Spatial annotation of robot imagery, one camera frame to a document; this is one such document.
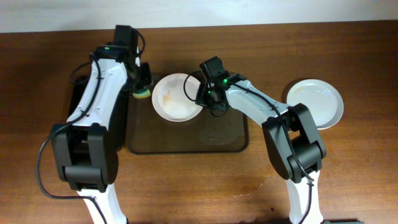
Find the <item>brown translucent serving tray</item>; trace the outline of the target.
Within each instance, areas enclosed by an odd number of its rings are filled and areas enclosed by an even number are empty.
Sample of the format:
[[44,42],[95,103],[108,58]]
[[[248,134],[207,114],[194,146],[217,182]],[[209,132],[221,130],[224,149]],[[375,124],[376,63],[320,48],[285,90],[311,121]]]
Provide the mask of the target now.
[[196,117],[184,122],[159,116],[152,106],[152,91],[162,78],[153,77],[150,97],[129,99],[125,145],[131,153],[238,153],[248,147],[248,119],[240,111],[229,109],[221,114],[203,108]]

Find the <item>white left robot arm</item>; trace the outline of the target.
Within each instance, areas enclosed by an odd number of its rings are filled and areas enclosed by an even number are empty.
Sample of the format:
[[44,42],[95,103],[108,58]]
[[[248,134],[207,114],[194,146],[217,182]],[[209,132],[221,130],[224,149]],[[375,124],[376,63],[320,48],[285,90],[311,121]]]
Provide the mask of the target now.
[[142,49],[101,45],[90,55],[90,74],[79,102],[65,124],[51,130],[59,178],[77,192],[94,223],[127,223],[116,195],[118,151],[123,144],[129,95],[150,95],[150,71],[140,61]]

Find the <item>black base block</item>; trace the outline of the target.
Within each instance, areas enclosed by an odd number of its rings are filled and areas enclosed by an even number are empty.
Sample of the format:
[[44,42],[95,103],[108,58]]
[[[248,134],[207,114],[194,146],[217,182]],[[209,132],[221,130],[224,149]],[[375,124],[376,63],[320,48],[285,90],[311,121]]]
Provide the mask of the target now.
[[321,224],[365,224],[359,220],[325,220]]

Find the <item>light grey plate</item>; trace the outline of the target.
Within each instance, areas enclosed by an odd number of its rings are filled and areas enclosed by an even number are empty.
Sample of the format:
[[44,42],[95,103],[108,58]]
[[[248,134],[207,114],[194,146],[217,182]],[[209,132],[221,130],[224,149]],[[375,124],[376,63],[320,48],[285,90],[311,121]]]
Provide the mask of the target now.
[[317,79],[306,79],[294,84],[287,93],[286,103],[291,106],[304,104],[319,130],[336,125],[344,112],[343,99],[337,89]]

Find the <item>green and yellow sponge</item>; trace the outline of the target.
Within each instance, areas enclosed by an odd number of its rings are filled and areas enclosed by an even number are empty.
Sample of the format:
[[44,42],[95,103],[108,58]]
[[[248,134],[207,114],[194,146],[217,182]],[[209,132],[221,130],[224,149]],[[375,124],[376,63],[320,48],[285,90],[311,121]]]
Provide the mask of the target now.
[[150,97],[151,92],[148,88],[143,88],[143,89],[139,89],[139,90],[134,90],[132,93],[132,96],[135,99],[141,100],[141,99]]

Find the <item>cream white plate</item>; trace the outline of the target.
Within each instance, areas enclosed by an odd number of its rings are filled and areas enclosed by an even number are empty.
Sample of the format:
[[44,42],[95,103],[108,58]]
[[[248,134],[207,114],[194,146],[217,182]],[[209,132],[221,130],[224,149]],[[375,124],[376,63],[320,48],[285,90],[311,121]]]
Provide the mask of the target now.
[[159,116],[173,122],[184,122],[196,117],[203,109],[187,95],[196,97],[200,82],[185,73],[174,73],[163,77],[152,91],[152,106]]

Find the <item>black rectangular sponge tray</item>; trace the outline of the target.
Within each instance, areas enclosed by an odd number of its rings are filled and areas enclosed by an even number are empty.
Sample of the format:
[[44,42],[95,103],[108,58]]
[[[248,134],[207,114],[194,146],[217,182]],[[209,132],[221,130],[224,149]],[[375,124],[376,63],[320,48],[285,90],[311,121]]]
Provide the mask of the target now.
[[[88,79],[88,75],[82,75],[78,78],[71,79],[70,83],[73,85],[73,91],[68,112],[69,116],[73,114],[77,107],[80,107],[78,103],[83,96],[83,93],[88,83]],[[118,92],[117,98],[113,104],[113,110],[109,119],[108,126],[108,134],[117,152],[121,150],[124,144],[128,101],[129,92],[127,91],[126,87],[122,87],[121,90]]]

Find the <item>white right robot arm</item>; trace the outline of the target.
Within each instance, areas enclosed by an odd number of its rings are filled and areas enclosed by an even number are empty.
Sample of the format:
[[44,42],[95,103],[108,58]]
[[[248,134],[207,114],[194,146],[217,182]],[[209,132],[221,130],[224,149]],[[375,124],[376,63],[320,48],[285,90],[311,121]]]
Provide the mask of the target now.
[[233,108],[261,126],[269,160],[287,184],[291,223],[323,223],[318,178],[325,145],[310,110],[290,106],[256,89],[243,75],[205,75],[195,99],[210,110]]

